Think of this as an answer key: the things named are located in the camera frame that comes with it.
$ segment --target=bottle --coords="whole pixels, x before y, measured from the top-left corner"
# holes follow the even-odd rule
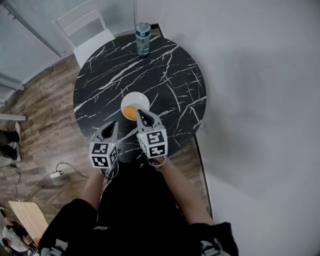
[[[139,23],[135,26],[136,51],[140,57],[149,53],[151,26],[148,23]]]

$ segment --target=sneaker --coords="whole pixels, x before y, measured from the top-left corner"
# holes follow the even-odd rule
[[[21,128],[20,128],[20,124],[18,122],[15,123],[15,131],[19,136],[19,141],[18,142],[20,142],[21,141]]]
[[[21,155],[20,155],[19,145],[16,142],[14,143],[14,149],[16,150],[16,161],[19,162],[21,161]]]

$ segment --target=black marble table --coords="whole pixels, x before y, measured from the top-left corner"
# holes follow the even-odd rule
[[[103,124],[119,122],[119,157],[123,162],[144,158],[135,121],[125,118],[125,95],[141,92],[150,111],[160,116],[168,136],[168,155],[195,135],[206,109],[206,86],[193,58],[176,43],[156,36],[150,52],[137,55],[136,37],[114,39],[99,48],[82,67],[73,92],[76,121],[87,140]]]

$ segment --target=sleeve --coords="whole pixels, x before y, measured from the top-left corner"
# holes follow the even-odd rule
[[[197,255],[238,256],[238,247],[232,235],[231,224],[224,222],[217,225],[195,223],[189,225],[192,243],[199,250]]]
[[[66,204],[50,223],[39,242],[43,248],[54,248],[59,243],[79,243],[95,227],[97,211],[86,201],[75,199]]]

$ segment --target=white shirt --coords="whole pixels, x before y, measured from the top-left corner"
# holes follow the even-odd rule
[[[8,238],[11,242],[11,248],[16,250],[17,252],[25,252],[29,248],[28,246],[21,241],[20,237],[17,236],[12,228],[8,229],[6,226],[3,228],[2,235],[4,238]]]

